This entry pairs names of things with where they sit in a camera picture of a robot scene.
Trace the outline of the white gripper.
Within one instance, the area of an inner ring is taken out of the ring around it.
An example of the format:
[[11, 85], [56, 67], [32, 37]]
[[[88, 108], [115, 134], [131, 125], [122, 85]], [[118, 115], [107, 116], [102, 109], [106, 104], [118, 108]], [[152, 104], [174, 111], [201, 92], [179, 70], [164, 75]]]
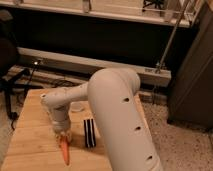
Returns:
[[[51, 120], [51, 122], [52, 122], [53, 131], [56, 133], [55, 134], [56, 142], [60, 143], [62, 135], [59, 134], [59, 133], [60, 132], [66, 132], [67, 130], [70, 129], [70, 127], [71, 127], [70, 118], [66, 117], [62, 121]], [[71, 130], [66, 132], [66, 137], [67, 137], [68, 143], [71, 143], [72, 140], [73, 140], [72, 131]]]

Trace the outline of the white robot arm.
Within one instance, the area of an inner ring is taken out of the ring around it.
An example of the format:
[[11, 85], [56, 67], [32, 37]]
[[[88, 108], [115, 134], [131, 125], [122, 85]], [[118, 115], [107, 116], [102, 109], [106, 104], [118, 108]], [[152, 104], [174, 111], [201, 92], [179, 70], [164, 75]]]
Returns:
[[149, 130], [137, 108], [135, 95], [140, 77], [130, 68], [105, 68], [88, 82], [50, 91], [41, 104], [51, 118], [53, 130], [65, 134], [71, 127], [70, 104], [89, 103], [113, 171], [163, 171]]

